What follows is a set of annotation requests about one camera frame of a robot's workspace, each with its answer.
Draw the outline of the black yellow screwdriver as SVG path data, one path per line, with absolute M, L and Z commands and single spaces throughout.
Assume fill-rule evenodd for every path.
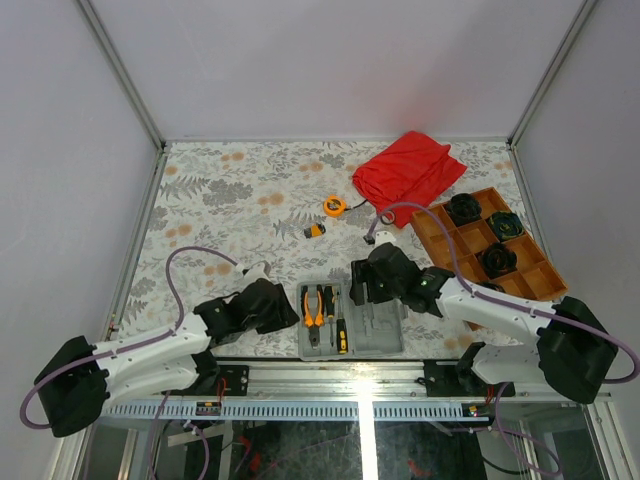
M 330 345 L 335 346 L 335 299 L 332 285 L 326 285 L 323 290 L 324 311 L 329 328 Z
M 344 318 L 344 312 L 342 308 L 342 297 L 340 294 L 336 295 L 335 314 L 336 314 L 337 351 L 339 354 L 346 354 L 348 352 L 348 336 L 347 336 L 346 320 Z

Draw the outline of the orange handled pliers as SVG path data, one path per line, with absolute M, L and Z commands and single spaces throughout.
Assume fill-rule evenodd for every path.
M 320 328 L 324 325 L 323 288 L 320 284 L 313 288 L 309 286 L 302 288 L 301 308 L 310 346 L 312 349 L 317 349 L 320 344 Z

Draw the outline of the grey plastic tool case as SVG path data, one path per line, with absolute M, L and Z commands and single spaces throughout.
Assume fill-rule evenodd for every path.
M 340 294 L 342 308 L 346 320 L 348 336 L 348 352 L 339 354 L 337 351 L 336 314 L 335 346 L 330 345 L 329 328 L 324 311 L 324 325 L 320 328 L 320 344 L 312 349 L 309 343 L 308 330 L 304 326 L 301 308 L 301 290 L 304 286 L 311 288 L 320 284 L 324 290 L 326 285 L 332 285 L 334 299 Z M 300 324 L 298 327 L 298 355 L 303 361 L 331 361 L 339 359 L 369 359 L 373 357 L 394 356 L 404 351 L 402 321 L 407 317 L 407 308 L 397 300 L 384 303 L 373 303 L 366 299 L 362 306 L 356 306 L 349 297 L 346 284 L 331 283 L 301 283 L 297 287 L 296 300 Z

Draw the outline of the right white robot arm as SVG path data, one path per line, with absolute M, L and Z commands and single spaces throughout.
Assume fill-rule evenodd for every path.
M 512 346 L 473 342 L 467 347 L 455 366 L 457 385 L 467 394 L 529 382 L 589 404 L 619 350 L 578 299 L 516 297 L 469 282 L 457 268 L 421 268 L 392 243 L 352 262 L 349 296 L 358 306 L 397 300 L 415 313 L 474 323 L 514 339 Z

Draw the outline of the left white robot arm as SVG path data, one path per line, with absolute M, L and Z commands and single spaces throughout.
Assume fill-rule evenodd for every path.
M 209 394 L 220 375 L 213 348 L 250 330 L 272 333 L 298 321 L 283 286 L 260 278 L 241 292 L 196 306 L 177 327 L 96 344 L 72 338 L 34 381 L 45 427 L 64 438 L 130 400 L 170 391 Z

